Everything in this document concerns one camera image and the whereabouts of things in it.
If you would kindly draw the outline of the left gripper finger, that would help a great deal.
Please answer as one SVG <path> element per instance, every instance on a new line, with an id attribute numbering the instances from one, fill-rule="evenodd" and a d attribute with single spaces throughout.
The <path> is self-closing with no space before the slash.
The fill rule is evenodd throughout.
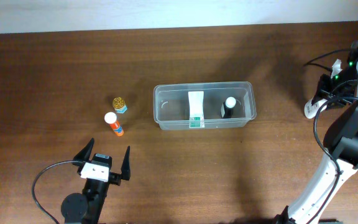
<path id="1" fill-rule="evenodd" d="M 91 138 L 88 144 L 79 153 L 77 153 L 74 156 L 73 160 L 88 162 L 93 146 L 94 146 L 94 138 Z"/>
<path id="2" fill-rule="evenodd" d="M 130 167 L 130 149 L 131 147 L 128 146 L 123 162 L 122 162 L 122 166 L 121 166 L 121 179 L 122 180 L 130 180 L 131 178 L 131 167 Z"/>

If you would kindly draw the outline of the clear white spray bottle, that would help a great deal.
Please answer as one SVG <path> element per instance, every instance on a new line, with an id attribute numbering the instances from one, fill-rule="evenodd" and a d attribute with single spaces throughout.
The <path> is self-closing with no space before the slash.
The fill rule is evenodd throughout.
<path id="1" fill-rule="evenodd" d="M 316 103 L 313 103 L 312 101 L 313 100 L 310 99 L 304 107 L 304 114 L 308 119 L 313 119 L 316 116 L 317 111 L 322 107 L 325 102 L 327 102 L 327 100 L 325 99 L 319 100 Z"/>

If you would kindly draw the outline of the small gold-lid jar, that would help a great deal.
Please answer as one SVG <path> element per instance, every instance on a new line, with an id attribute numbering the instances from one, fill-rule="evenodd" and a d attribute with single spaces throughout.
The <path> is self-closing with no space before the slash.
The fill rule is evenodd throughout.
<path id="1" fill-rule="evenodd" d="M 121 97 L 116 97 L 115 99 L 113 99 L 112 106 L 116 113 L 123 114 L 127 111 L 126 102 Z"/>

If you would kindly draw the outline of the white green tube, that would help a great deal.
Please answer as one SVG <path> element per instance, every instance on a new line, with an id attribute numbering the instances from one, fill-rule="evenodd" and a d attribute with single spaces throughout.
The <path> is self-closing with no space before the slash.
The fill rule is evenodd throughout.
<path id="1" fill-rule="evenodd" d="M 204 128 L 203 91 L 189 91 L 189 128 Z"/>

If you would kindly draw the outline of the dark bottle white cap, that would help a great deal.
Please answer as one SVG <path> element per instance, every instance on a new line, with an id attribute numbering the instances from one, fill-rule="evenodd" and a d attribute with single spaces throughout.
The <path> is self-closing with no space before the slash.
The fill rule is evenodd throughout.
<path id="1" fill-rule="evenodd" d="M 234 107 L 236 106 L 236 99 L 232 96 L 228 97 L 222 104 L 221 107 L 221 116 L 223 119 L 231 118 L 234 112 Z"/>

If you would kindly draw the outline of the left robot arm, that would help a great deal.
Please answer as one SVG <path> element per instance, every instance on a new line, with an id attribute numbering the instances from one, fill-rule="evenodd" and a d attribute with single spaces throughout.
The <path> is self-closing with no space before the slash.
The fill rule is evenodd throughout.
<path id="1" fill-rule="evenodd" d="M 78 162 L 78 174 L 85 179 L 81 193 L 68 195 L 62 202 L 61 213 L 65 223 L 97 223 L 107 197 L 110 185 L 120 185 L 130 180 L 130 148 L 128 147 L 122 162 L 121 172 L 111 172 L 112 157 L 104 154 L 91 155 L 94 139 L 74 157 Z"/>

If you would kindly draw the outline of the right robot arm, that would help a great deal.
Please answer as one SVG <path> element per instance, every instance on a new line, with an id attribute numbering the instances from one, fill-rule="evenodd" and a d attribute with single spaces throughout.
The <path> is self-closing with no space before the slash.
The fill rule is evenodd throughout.
<path id="1" fill-rule="evenodd" d="M 328 74 L 319 78 L 316 93 L 304 108 L 305 116 L 318 122 L 324 110 L 345 108 L 320 139 L 321 163 L 302 194 L 273 219 L 278 224 L 319 223 L 329 202 L 342 185 L 358 171 L 358 40 L 349 48 L 347 65 L 336 60 Z"/>

